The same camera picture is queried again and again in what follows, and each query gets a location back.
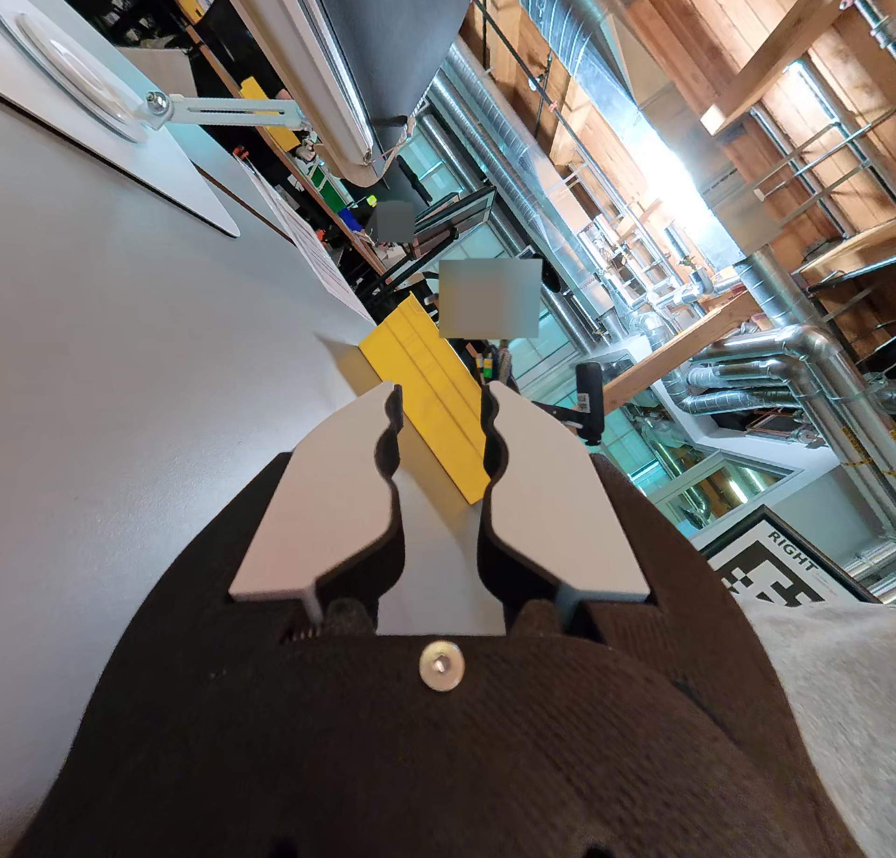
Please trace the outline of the black framed marker sign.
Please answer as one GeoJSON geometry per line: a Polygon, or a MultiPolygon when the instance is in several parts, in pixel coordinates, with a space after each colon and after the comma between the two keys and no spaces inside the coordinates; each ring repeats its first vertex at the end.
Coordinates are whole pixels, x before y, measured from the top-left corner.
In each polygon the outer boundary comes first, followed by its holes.
{"type": "Polygon", "coordinates": [[[765,505],[701,554],[737,598],[789,608],[882,603],[765,505]]]}

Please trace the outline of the yellow storage bin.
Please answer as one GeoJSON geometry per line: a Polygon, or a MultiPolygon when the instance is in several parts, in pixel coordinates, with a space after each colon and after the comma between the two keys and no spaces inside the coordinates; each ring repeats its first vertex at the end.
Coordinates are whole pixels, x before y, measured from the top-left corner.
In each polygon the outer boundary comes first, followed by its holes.
{"type": "MultiPolygon", "coordinates": [[[[254,77],[242,81],[240,94],[248,100],[267,100],[268,96],[254,77]]],[[[266,132],[284,152],[290,152],[300,146],[300,139],[290,129],[280,126],[265,127],[266,132]]]]}

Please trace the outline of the large silver spiral duct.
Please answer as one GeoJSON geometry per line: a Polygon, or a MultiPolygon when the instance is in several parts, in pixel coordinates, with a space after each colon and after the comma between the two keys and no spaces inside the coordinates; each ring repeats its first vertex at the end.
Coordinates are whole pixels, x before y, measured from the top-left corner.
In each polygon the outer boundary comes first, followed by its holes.
{"type": "Polygon", "coordinates": [[[492,46],[487,59],[511,58],[500,35],[470,0],[459,32],[448,50],[430,95],[441,117],[476,164],[496,186],[504,206],[532,245],[569,289],[591,326],[599,327],[611,342],[629,336],[624,321],[628,309],[623,296],[609,281],[606,249],[614,247],[615,231],[598,222],[617,204],[599,190],[599,183],[581,162],[563,178],[527,127],[499,83],[491,77],[464,36],[473,34],[473,18],[485,25],[485,38],[475,48],[492,46]]]}

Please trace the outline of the white round stand base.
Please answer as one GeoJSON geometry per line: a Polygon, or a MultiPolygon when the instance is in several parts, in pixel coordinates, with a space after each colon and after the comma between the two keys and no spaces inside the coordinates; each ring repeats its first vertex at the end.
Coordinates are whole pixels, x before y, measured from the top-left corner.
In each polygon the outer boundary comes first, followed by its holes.
{"type": "Polygon", "coordinates": [[[148,127],[133,90],[45,16],[2,10],[2,26],[22,51],[74,102],[126,141],[141,145],[148,127]]]}

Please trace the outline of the white desk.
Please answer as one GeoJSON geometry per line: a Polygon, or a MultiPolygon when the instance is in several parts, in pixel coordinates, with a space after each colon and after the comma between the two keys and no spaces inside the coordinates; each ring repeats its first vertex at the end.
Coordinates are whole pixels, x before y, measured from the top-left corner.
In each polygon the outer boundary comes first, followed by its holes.
{"type": "Polygon", "coordinates": [[[239,236],[2,102],[2,856],[153,585],[377,384],[239,163],[177,141],[239,236]]]}

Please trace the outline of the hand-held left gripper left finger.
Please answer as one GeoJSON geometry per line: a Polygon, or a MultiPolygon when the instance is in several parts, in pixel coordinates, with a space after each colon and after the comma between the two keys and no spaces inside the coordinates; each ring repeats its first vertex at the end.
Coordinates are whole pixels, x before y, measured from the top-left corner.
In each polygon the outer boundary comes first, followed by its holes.
{"type": "Polygon", "coordinates": [[[399,494],[402,391],[383,382],[294,449],[230,584],[237,602],[375,602],[405,559],[399,494]]]}

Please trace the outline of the silver pipe cluster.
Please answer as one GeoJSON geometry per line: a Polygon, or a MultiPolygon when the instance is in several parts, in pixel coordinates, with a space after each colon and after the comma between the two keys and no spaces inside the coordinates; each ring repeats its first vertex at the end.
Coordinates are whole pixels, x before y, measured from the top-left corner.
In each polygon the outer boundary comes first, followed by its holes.
{"type": "Polygon", "coordinates": [[[666,393],[690,415],[742,413],[784,406],[772,368],[798,405],[822,396],[832,407],[835,430],[865,450],[884,475],[894,476],[894,422],[871,397],[845,349],[778,263],[769,245],[735,264],[740,281],[759,305],[753,316],[668,374],[666,393]]]}

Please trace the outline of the person's grey jacket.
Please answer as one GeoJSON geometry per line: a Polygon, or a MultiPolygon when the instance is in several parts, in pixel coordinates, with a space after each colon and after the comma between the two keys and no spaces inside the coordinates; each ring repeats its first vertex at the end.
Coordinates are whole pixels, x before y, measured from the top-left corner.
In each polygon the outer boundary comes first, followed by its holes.
{"type": "Polygon", "coordinates": [[[828,794],[866,856],[895,855],[895,610],[737,597],[828,794]]]}

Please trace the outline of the white paper sheet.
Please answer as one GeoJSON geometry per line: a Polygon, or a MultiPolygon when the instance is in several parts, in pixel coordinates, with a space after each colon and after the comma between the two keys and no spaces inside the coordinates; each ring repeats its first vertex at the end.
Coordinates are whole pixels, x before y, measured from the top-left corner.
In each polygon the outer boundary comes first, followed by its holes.
{"type": "Polygon", "coordinates": [[[273,186],[263,179],[250,162],[241,162],[241,164],[253,185],[259,190],[264,201],[280,221],[287,238],[307,261],[324,289],[366,322],[373,324],[373,318],[355,292],[352,291],[316,231],[292,209],[273,186]]]}

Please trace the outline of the yellow plastic box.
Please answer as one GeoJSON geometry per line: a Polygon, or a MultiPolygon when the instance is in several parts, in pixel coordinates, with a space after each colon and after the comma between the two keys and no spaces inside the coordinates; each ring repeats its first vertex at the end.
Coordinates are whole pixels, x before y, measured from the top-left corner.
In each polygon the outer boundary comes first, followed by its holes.
{"type": "Polygon", "coordinates": [[[467,504],[480,502],[490,481],[481,387],[418,299],[409,295],[359,349],[382,381],[400,385],[407,420],[467,504]]]}

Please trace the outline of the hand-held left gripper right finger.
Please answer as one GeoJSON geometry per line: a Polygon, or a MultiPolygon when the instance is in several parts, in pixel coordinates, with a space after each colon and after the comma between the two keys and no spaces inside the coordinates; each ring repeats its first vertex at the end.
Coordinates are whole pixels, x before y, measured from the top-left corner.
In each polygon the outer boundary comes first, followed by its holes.
{"type": "Polygon", "coordinates": [[[499,382],[482,392],[488,483],[477,570],[502,605],[643,603],[651,588],[590,452],[499,382]]]}

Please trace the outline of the black metal frame table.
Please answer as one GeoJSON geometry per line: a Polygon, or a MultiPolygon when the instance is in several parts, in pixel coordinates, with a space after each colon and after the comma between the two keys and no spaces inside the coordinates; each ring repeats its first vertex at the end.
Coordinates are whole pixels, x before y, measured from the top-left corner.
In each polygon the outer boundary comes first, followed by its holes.
{"type": "Polygon", "coordinates": [[[487,186],[452,203],[431,209],[406,246],[405,256],[392,263],[384,274],[357,294],[375,324],[382,322],[399,301],[398,291],[416,273],[425,270],[468,232],[489,221],[497,189],[487,186]]]}

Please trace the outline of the large grey white panel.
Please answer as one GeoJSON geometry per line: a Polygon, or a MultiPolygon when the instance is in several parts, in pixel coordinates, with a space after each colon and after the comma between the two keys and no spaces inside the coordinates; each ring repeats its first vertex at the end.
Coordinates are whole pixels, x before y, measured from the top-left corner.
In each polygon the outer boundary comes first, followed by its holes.
{"type": "Polygon", "coordinates": [[[310,0],[359,100],[377,172],[424,98],[471,0],[310,0]]]}

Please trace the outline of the green storage bin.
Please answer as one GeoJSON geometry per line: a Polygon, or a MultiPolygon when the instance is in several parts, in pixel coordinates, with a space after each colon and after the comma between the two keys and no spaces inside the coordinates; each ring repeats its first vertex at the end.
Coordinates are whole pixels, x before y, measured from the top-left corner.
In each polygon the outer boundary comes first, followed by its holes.
{"type": "Polygon", "coordinates": [[[330,210],[339,214],[346,209],[349,202],[343,196],[342,181],[334,179],[329,169],[317,164],[309,168],[308,175],[330,210]]]}

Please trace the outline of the wooden beam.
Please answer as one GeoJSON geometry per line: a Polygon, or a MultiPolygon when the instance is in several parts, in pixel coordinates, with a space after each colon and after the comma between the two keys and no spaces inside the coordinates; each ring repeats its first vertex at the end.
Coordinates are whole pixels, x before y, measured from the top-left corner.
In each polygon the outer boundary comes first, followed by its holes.
{"type": "Polygon", "coordinates": [[[753,316],[761,314],[749,292],[720,304],[707,316],[676,334],[668,343],[603,387],[603,406],[609,415],[634,396],[661,381],[707,346],[729,335],[753,316]]]}

